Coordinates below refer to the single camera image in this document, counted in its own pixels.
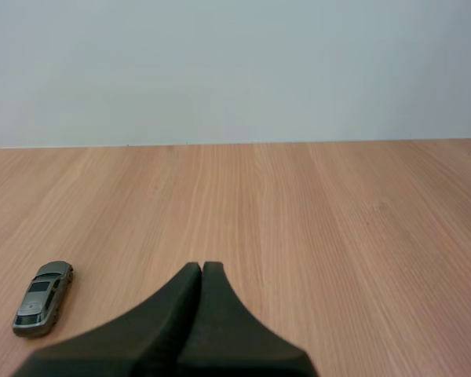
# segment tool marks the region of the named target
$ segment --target toy car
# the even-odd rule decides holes
[[[14,334],[36,337],[51,331],[73,280],[73,267],[63,261],[43,265],[32,280],[13,322]]]

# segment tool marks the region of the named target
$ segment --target table surface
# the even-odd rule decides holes
[[[57,259],[59,323],[17,338]],[[190,261],[323,377],[471,376],[471,140],[0,150],[0,375]]]

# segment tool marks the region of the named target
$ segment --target car windshield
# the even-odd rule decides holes
[[[25,325],[25,324],[37,324],[40,322],[40,314],[35,314],[34,316],[17,316],[16,324]]]

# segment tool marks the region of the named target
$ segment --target white wall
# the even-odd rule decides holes
[[[471,0],[1,0],[0,147],[471,137]]]

